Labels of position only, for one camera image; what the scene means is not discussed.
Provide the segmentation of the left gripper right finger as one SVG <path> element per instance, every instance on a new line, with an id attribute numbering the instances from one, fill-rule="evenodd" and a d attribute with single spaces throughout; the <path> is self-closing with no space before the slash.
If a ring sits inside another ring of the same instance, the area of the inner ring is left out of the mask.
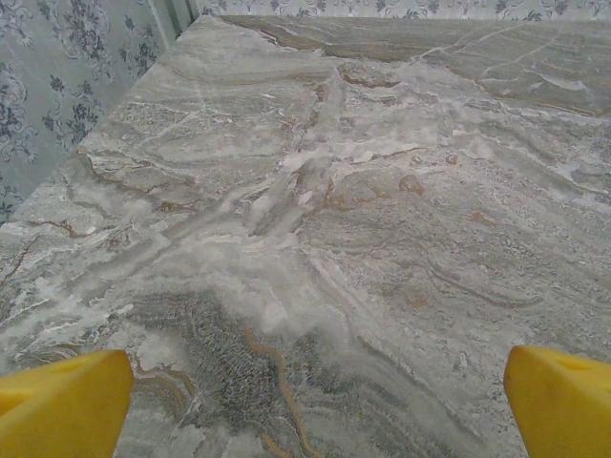
<path id="1" fill-rule="evenodd" d="M 610 456 L 609 364 L 515 346 L 503 384 L 529 456 Z"/>

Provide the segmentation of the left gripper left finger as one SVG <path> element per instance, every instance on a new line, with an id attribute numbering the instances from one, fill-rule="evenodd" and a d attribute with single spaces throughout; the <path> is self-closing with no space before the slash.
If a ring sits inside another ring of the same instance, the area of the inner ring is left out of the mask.
<path id="1" fill-rule="evenodd" d="M 1 378 L 3 457 L 111 457 L 134 384 L 123 350 L 103 350 Z"/>

